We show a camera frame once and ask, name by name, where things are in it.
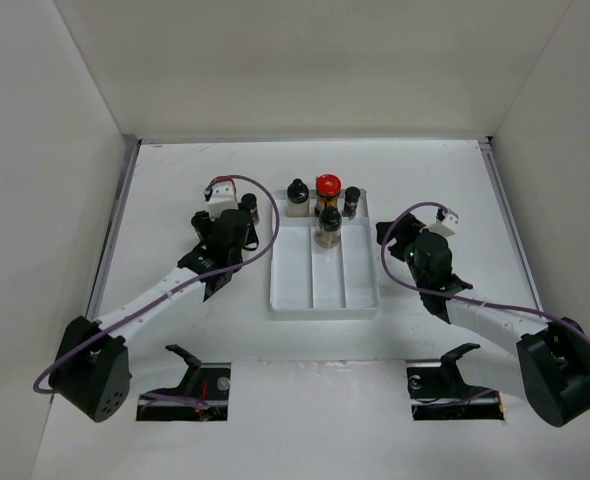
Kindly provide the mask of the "black knob cap bottle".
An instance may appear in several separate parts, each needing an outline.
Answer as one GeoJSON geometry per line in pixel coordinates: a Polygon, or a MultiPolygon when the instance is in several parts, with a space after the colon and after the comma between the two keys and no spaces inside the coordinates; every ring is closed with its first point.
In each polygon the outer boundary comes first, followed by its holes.
{"type": "Polygon", "coordinates": [[[316,243],[322,248],[334,248],[341,241],[342,215],[336,207],[325,208],[318,217],[316,243]]]}

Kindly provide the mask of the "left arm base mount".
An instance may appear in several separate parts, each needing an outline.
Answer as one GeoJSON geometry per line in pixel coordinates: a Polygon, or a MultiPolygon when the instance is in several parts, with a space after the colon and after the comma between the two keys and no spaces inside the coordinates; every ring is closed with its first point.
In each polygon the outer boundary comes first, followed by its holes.
{"type": "Polygon", "coordinates": [[[178,345],[166,349],[186,364],[176,386],[158,388],[139,397],[137,421],[226,421],[231,387],[231,364],[202,363],[178,345]]]}

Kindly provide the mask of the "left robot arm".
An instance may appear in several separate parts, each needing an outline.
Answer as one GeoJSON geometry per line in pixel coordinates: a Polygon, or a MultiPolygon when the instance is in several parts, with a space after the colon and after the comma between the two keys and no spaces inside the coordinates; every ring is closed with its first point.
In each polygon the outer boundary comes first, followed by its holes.
{"type": "Polygon", "coordinates": [[[198,244],[161,281],[114,312],[80,316],[66,327],[48,385],[96,423],[114,415],[130,391],[135,338],[152,330],[165,309],[208,301],[241,269],[243,253],[259,245],[246,211],[227,209],[215,219],[201,211],[194,220],[198,244]]]}

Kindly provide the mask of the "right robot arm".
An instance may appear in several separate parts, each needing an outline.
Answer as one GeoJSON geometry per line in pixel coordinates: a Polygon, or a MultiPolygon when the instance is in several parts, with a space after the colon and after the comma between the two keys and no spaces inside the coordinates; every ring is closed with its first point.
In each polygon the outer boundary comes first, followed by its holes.
{"type": "Polygon", "coordinates": [[[524,399],[546,423],[562,427],[590,410],[590,338],[579,324],[546,312],[499,304],[482,298],[453,271],[448,237],[459,217],[444,206],[427,225],[406,211],[376,225],[381,257],[405,263],[413,279],[408,289],[448,325],[467,329],[507,354],[485,362],[468,343],[444,354],[439,384],[448,394],[464,394],[473,385],[524,399]]]}

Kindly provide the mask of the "white powder black cap bottle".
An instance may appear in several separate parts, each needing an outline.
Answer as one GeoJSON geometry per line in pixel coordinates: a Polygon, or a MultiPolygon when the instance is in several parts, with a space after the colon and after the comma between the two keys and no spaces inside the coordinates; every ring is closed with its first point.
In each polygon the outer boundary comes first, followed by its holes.
{"type": "Polygon", "coordinates": [[[309,189],[300,179],[295,178],[287,188],[286,213],[291,218],[307,217],[309,215],[309,189]]]}

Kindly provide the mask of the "red lid chili sauce jar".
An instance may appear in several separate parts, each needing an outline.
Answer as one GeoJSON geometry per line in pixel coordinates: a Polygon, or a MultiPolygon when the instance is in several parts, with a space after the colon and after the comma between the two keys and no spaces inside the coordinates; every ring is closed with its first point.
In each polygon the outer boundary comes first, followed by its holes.
{"type": "Polygon", "coordinates": [[[237,191],[233,178],[219,176],[215,179],[215,183],[212,186],[210,203],[221,206],[224,209],[234,209],[237,207],[237,191]]]}

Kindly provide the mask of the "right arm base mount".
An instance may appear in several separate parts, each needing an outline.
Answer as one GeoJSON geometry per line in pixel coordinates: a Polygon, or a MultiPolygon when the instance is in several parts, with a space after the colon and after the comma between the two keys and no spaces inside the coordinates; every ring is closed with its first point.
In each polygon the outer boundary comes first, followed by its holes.
{"type": "Polygon", "coordinates": [[[407,390],[415,421],[504,420],[499,393],[465,383],[457,366],[465,355],[479,348],[478,344],[465,343],[438,360],[407,364],[407,390]]]}

